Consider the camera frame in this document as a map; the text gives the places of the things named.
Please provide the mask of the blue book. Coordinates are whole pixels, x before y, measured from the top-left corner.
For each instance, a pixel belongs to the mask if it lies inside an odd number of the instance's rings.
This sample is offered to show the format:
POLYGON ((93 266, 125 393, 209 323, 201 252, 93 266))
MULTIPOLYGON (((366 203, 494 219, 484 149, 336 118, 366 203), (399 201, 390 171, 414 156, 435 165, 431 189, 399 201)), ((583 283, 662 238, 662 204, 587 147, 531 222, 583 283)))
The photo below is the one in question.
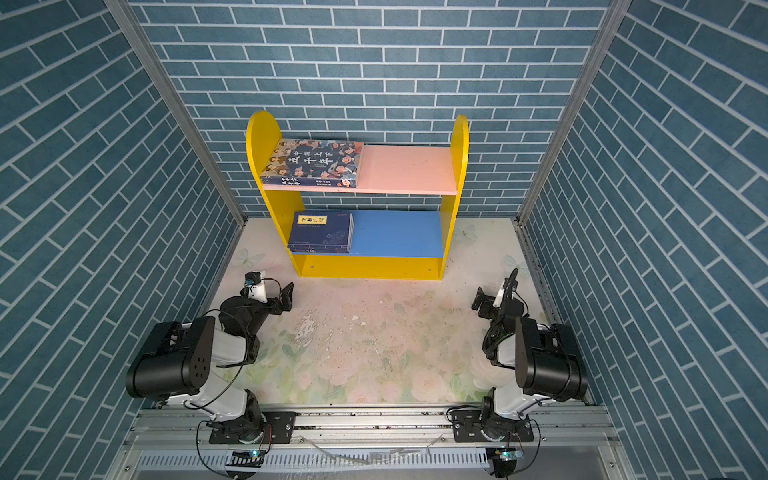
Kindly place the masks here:
POLYGON ((287 247, 299 254, 347 254, 353 230, 351 211, 296 212, 287 247))

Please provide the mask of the colourful cartoon cover book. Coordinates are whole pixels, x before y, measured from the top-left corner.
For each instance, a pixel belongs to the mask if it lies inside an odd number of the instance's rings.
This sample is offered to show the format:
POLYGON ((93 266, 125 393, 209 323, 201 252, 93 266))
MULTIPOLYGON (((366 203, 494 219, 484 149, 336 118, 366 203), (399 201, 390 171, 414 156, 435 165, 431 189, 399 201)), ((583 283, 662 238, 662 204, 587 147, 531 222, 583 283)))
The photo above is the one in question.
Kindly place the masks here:
POLYGON ((281 139, 260 178, 265 185, 355 188, 364 144, 281 139))

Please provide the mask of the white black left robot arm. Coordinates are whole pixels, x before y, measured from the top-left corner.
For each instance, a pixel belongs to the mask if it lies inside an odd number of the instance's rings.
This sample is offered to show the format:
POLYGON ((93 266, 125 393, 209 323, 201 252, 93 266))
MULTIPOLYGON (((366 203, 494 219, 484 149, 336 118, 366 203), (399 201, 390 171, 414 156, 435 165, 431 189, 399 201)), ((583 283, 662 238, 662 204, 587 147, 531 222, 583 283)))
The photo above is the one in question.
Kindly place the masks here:
POLYGON ((240 293, 219 308, 187 323, 155 325, 126 374, 128 395, 204 411, 213 429, 253 441, 266 422, 255 395, 215 370, 234 368, 240 374, 254 364, 259 330, 268 316, 291 311, 293 292, 292 282, 283 286, 250 272, 240 293))

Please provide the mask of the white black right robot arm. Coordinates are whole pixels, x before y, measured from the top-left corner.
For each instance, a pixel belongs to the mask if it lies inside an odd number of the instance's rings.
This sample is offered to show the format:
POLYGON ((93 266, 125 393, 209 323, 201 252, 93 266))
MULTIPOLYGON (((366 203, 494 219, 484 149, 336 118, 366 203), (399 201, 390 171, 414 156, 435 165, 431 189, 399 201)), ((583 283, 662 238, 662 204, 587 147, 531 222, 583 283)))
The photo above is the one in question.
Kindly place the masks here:
POLYGON ((490 438, 518 433, 530 413, 553 402, 582 400, 588 389, 586 367, 573 329, 546 325, 530 316, 518 294, 519 270, 505 277, 498 291, 479 289, 471 305, 489 321, 482 351, 495 366, 511 370, 514 380, 494 387, 483 398, 480 425, 490 438))

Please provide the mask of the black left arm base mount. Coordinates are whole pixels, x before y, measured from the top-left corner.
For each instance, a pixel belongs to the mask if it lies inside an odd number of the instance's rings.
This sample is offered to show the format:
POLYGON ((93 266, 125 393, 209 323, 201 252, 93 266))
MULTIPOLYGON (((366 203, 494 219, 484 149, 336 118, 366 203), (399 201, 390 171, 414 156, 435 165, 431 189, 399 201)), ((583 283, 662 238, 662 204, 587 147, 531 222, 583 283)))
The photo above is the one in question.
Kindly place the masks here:
POLYGON ((245 416, 225 422, 207 422, 212 445, 287 445, 291 442, 297 413, 267 411, 254 421, 245 416))

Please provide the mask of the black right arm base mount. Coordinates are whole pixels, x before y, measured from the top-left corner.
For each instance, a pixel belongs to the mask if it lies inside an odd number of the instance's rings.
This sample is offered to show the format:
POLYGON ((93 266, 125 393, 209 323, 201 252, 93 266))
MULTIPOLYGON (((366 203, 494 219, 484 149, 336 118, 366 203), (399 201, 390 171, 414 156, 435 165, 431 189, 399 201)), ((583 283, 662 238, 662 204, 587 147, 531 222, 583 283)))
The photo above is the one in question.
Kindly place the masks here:
POLYGON ((449 408, 445 417, 456 443, 526 443, 535 438, 529 421, 485 420, 478 408, 449 408))

